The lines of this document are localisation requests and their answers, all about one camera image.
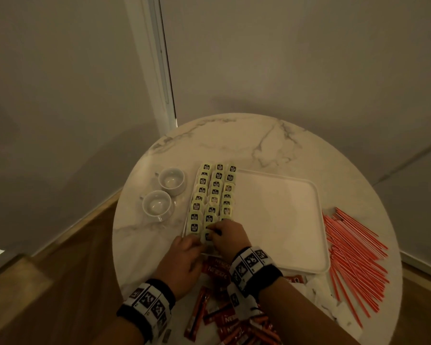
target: marble tabletop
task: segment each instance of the marble tabletop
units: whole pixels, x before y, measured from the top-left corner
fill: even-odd
[[[379,234],[389,247],[389,257],[381,264],[388,270],[390,284],[377,314],[368,319],[358,312],[364,326],[359,341],[363,345],[390,342],[401,304],[402,266],[383,204],[359,170],[337,149],[301,127],[268,116],[222,114],[194,120],[159,139],[139,159],[125,183],[113,223],[113,260],[123,297],[150,276],[174,237],[181,235],[191,185],[204,161],[233,161],[243,169],[311,180],[324,211],[339,207]],[[167,167],[184,170],[190,185],[174,198],[172,217],[151,224],[142,213],[140,196],[159,190],[155,173]],[[175,327],[181,327],[178,332],[182,334],[197,290],[198,286],[173,310]],[[211,344],[209,340],[197,342]]]

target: hand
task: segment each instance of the hand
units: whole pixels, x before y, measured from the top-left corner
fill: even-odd
[[[252,246],[240,223],[225,219],[209,225],[208,229],[213,230],[209,233],[209,238],[223,259],[229,264],[232,263],[236,253],[241,249]]]
[[[174,293],[176,301],[185,296],[201,274],[206,246],[199,237],[176,237],[166,255],[161,259],[152,278],[162,280]]]

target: wristband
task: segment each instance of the wristband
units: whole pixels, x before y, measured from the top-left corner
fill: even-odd
[[[273,284],[283,274],[260,247],[243,248],[230,267],[233,283],[244,297],[258,300],[259,292]]]
[[[144,342],[156,341],[171,319],[176,298],[161,280],[149,279],[141,284],[117,311],[117,316],[133,323],[142,333]]]

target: wooden floor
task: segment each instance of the wooden floor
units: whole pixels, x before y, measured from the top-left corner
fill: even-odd
[[[115,208],[0,274],[1,345],[89,344],[115,317],[121,304],[112,259]],[[13,309],[14,300],[20,308]],[[391,344],[431,345],[431,291],[407,278]]]

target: white espresso cup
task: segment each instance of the white espresso cup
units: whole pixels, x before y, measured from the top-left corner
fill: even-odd
[[[170,196],[177,196],[185,190],[185,173],[179,168],[166,168],[161,173],[155,173],[163,191]]]
[[[143,198],[142,209],[150,219],[162,222],[174,213],[174,202],[167,192],[155,190]]]

